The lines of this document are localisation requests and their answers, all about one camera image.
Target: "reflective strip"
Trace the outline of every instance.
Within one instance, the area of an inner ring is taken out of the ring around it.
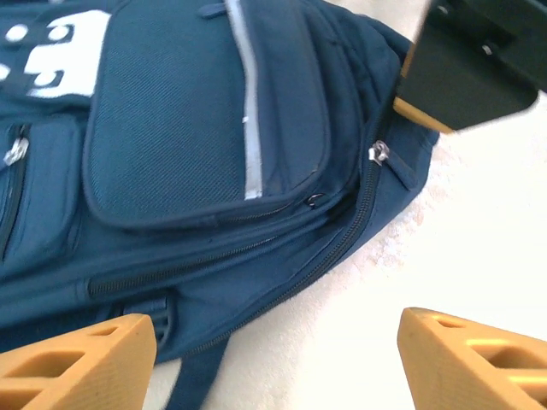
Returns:
[[[262,150],[258,127],[256,100],[256,58],[249,40],[240,0],[225,0],[233,37],[239,49],[245,73],[244,143],[245,143],[245,199],[262,196]]]

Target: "white rug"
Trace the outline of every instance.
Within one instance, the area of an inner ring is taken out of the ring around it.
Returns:
[[[415,38],[425,0],[343,0]],[[204,410],[413,409],[396,345],[420,306],[547,340],[547,98],[443,136],[416,201],[349,260],[232,338]],[[156,368],[160,410],[178,362]]]

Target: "hole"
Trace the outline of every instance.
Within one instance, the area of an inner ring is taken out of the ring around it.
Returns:
[[[109,327],[107,329],[102,329],[101,331],[96,331],[95,333],[90,334],[89,336],[108,336],[114,333],[118,329],[117,327]]]
[[[547,408],[547,385],[543,379],[518,384],[524,392],[537,401],[542,407]]]
[[[471,346],[471,349],[498,369],[547,369],[547,363],[523,348],[484,344]]]
[[[436,317],[434,319],[437,320],[437,322],[443,327],[449,327],[451,329],[461,329],[465,327],[462,323],[459,323],[453,319],[439,318],[439,317]]]
[[[23,365],[17,367],[8,378],[58,378],[70,366],[76,363],[82,352],[49,352],[32,357]]]
[[[0,410],[21,410],[39,391],[1,391]]]

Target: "black strap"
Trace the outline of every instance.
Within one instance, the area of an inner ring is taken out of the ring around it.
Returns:
[[[147,299],[126,303],[121,314],[141,313],[148,314],[156,333],[157,351],[160,353],[168,342],[176,321],[174,304],[167,292],[161,292]]]
[[[165,410],[199,410],[215,381],[228,341],[182,360],[179,377]]]

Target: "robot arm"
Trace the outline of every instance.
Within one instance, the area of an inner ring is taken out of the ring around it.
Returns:
[[[394,108],[450,133],[530,108],[547,91],[547,0],[433,0]]]

